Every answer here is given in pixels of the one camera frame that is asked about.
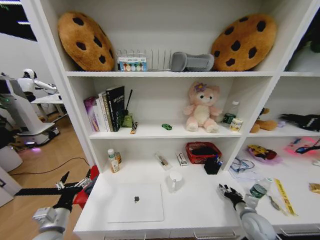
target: black pen holder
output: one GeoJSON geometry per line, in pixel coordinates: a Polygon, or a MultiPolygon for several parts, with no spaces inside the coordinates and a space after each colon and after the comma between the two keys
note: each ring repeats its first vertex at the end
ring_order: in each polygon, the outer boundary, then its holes
{"type": "Polygon", "coordinates": [[[204,163],[204,169],[206,171],[206,174],[216,175],[219,172],[221,165],[222,164],[221,162],[219,162],[218,159],[209,157],[204,163]]]}

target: red basket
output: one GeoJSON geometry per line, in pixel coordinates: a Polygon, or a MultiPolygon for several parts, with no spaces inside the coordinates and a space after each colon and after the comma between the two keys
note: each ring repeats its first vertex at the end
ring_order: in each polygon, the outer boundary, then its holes
{"type": "Polygon", "coordinates": [[[216,158],[219,159],[222,156],[222,153],[220,150],[211,142],[188,142],[185,146],[186,153],[188,154],[188,157],[190,159],[190,162],[192,164],[204,164],[207,160],[207,158],[216,158]],[[203,147],[210,147],[212,148],[217,154],[213,155],[194,155],[192,154],[192,150],[203,148],[203,147]]]}

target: white mug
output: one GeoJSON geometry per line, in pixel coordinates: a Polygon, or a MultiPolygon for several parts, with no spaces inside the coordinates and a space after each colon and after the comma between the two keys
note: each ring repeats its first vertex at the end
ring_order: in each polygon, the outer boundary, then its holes
{"type": "Polygon", "coordinates": [[[183,177],[177,171],[171,171],[167,177],[167,185],[170,193],[178,191],[183,185],[183,177]]]}

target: laptop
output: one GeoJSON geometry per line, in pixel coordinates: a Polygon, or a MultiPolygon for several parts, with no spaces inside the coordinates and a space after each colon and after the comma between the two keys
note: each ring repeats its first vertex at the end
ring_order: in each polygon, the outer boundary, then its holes
{"type": "Polygon", "coordinates": [[[159,183],[120,183],[107,206],[108,223],[160,222],[165,219],[159,183]]]}

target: yellow ruler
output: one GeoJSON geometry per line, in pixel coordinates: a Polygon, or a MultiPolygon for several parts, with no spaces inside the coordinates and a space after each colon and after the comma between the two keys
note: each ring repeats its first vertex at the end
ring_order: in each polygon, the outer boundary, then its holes
{"type": "Polygon", "coordinates": [[[285,207],[286,209],[288,209],[289,213],[293,216],[297,216],[297,214],[295,213],[294,211],[294,208],[292,207],[289,199],[288,199],[288,196],[286,194],[286,191],[284,189],[284,186],[282,186],[282,183],[280,182],[279,179],[274,179],[275,180],[275,184],[276,186],[278,187],[278,190],[279,190],[279,193],[281,194],[282,198],[283,198],[283,201],[284,201],[284,204],[285,204],[285,207]]]}

